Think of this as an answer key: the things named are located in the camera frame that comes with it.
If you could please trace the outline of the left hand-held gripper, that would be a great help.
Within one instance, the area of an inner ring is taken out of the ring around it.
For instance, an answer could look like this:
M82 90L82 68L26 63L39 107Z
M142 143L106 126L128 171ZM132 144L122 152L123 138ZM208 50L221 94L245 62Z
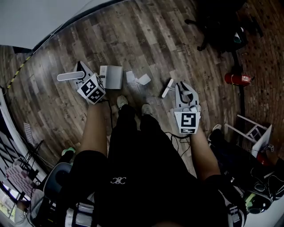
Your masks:
M102 80L95 73L92 75L92 71L84 62L77 62L74 67L74 72L83 71L84 78L87 79L86 82L77 90L77 92L89 103L96 104L99 102L106 94L103 87Z

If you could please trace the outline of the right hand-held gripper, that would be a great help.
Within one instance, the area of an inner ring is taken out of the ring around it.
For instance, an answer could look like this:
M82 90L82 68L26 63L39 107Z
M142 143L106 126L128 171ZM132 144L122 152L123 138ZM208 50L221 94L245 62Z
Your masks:
M178 83L175 85L175 106L174 115L181 134L196 134L201 118L201 106L199 96L195 89L188 85L190 105L184 104L182 93Z

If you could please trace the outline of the white broom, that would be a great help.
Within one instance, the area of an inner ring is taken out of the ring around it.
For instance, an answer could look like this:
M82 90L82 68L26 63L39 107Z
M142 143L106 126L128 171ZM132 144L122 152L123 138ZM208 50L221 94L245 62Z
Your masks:
M186 84L185 82L177 82L180 86L181 89L181 93L182 93L182 100L184 102L183 106L189 106L190 105L190 99L189 99L189 94L191 94L191 92L188 90L188 84ZM168 82L168 84L166 85L163 93L162 93L162 98L164 98L168 92L174 91L175 92L175 86L173 87L174 84L174 80L171 78Z

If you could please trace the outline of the white box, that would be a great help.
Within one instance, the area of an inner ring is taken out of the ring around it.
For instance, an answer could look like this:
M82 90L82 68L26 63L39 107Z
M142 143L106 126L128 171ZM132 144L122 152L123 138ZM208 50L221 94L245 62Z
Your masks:
M75 80L75 83L77 85L86 82L87 79L89 78L84 78L83 71L63 73L57 76L57 80L59 82L67 80ZM123 67L100 66L99 78L102 80L104 88L110 90L119 90L122 87Z

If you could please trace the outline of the person's left forearm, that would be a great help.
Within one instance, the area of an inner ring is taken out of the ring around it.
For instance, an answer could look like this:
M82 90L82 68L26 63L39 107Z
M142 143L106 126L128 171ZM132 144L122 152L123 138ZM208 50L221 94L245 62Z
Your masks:
M90 150L107 156L107 128L105 123L104 104L90 104L87 110L86 124L80 143L79 153Z

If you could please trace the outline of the person's right forearm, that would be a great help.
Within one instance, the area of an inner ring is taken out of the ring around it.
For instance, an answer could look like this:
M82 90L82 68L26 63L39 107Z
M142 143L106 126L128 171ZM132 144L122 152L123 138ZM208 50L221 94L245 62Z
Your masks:
M193 166L198 179L206 180L210 176L221 174L217 159L200 126L195 134L190 135L190 146Z

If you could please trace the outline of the person's right shoe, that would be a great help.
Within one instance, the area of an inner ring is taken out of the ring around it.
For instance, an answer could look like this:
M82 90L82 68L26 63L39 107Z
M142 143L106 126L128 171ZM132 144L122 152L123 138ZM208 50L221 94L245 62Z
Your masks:
M153 115L153 110L151 108L151 105L149 103L145 103L142 105L141 109L142 116L144 115Z

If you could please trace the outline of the person's shoe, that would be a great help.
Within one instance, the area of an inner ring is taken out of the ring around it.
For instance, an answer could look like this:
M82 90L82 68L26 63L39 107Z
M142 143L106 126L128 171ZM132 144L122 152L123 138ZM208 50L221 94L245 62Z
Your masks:
M144 115L153 115L153 110L151 108L151 105L149 103L145 103L142 105L141 109L142 116Z
M128 105L128 100L125 96L120 95L117 97L117 106L119 108L119 110L124 106L124 105Z

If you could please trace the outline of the person's left shoe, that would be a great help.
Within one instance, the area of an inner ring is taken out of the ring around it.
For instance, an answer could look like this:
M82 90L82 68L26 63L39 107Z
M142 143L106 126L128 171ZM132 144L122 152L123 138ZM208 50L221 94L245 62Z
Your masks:
M124 106L124 105L128 105L128 100L125 96L120 95L117 97L117 106L119 108L119 110Z

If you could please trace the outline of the red fire extinguisher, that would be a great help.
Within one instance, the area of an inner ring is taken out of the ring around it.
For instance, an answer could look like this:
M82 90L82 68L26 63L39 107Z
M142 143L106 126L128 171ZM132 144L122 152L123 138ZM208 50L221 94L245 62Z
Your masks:
M225 81L227 84L236 85L236 86L248 86L254 80L255 77L248 75L238 75L227 73L225 75Z

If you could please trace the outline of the person's black trousers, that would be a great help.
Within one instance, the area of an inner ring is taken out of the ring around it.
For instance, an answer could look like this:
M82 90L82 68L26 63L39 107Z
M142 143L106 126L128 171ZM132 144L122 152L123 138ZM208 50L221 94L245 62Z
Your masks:
M169 138L162 131L158 121L149 113L143 113L140 129L135 121L135 109L123 104L118 120L110 137L108 159L115 161L129 157L137 149L159 149Z

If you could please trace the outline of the white and green cup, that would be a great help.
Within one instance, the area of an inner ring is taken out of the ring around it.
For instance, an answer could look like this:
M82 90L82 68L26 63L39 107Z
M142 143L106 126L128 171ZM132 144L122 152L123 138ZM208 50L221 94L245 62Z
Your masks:
M234 43L237 43L237 44L241 44L241 43L244 43L245 42L245 39L244 39L244 29L242 27L239 27L234 35L234 38L233 38L233 41Z

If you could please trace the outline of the black office chair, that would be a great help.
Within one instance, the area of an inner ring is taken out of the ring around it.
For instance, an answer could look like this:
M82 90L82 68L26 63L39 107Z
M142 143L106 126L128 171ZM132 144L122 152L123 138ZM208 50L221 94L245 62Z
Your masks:
M240 19L237 16L247 0L199 0L197 5L197 20L185 19L185 23L194 24L204 34L202 45L197 47L202 51L209 44L218 52L234 52L248 41L245 31L252 35L259 34L263 37L263 31L255 17ZM239 27L244 29L245 42L234 43L233 38Z

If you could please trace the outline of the white dotted sheet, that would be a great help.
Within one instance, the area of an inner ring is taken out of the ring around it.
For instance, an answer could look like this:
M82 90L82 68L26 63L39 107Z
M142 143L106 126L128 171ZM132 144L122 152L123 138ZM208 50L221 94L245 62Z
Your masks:
M25 123L25 122L24 122L24 131L25 131L28 143L33 145L34 141L33 141L31 127L30 127L30 125L28 123Z

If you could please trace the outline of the person's black shirt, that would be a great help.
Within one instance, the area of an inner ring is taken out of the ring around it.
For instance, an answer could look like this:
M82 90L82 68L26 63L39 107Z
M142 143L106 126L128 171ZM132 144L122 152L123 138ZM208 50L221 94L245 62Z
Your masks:
M56 205L59 227L64 227L67 209L91 194L93 224L101 227L151 227L162 222L229 227L219 191L192 176L169 147L111 148L109 156L93 150L77 154Z

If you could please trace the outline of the blue white-striped bag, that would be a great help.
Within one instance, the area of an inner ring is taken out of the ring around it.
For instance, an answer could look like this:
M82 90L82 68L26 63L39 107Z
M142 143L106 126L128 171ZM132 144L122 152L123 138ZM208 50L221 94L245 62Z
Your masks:
M218 191L225 202L228 227L244 227L247 215L242 198L236 196L235 193Z

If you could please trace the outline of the pink checkered board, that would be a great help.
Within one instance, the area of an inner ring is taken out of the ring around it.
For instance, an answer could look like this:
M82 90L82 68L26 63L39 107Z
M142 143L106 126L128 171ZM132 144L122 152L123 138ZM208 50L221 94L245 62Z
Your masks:
M5 167L5 171L7 179L17 186L21 192L27 195L31 194L34 182L19 164L13 163L9 167Z

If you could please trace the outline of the black round device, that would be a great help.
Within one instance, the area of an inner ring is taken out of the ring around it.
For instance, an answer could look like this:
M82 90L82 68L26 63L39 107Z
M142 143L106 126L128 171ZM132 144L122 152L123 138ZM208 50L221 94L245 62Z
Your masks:
M270 208L272 203L284 195L284 186L276 189L268 184L255 183L252 189L246 190L243 194L247 213L260 214Z

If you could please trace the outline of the white folding frame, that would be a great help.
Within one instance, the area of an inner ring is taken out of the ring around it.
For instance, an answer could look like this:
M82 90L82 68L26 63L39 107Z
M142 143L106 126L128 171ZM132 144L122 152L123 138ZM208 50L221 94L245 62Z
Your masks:
M227 123L225 123L225 126L237 132L239 135L246 138L250 142L252 142L253 146L250 153L255 158L257 158L258 153L262 151L265 148L265 146L269 144L270 135L272 132L272 125L270 125L269 127L265 127L239 114L237 115L237 117L253 124L253 127L247 133L243 133Z

